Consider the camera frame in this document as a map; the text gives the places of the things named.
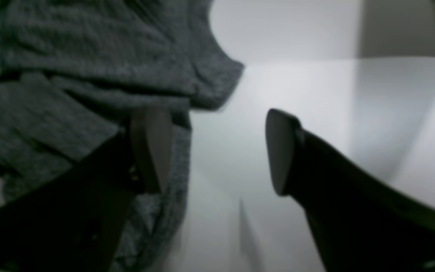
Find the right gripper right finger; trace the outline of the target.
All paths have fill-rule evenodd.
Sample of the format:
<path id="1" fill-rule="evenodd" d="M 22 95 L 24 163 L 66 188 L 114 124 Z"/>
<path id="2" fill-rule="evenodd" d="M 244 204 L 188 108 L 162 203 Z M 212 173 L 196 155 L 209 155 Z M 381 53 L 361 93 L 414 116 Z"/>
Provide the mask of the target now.
<path id="1" fill-rule="evenodd" d="M 304 210 L 327 272 L 435 272 L 435 209 L 388 187 L 271 109 L 271 182 Z"/>

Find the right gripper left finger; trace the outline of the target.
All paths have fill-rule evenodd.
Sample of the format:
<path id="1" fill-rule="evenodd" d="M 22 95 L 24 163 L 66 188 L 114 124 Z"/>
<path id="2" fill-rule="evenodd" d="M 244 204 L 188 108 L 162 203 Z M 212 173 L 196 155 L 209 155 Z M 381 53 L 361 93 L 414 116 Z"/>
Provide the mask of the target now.
<path id="1" fill-rule="evenodd" d="M 0 208 L 0 270 L 107 272 L 136 196 L 169 183 L 171 113 L 131 112 L 116 135 L 53 181 Z"/>

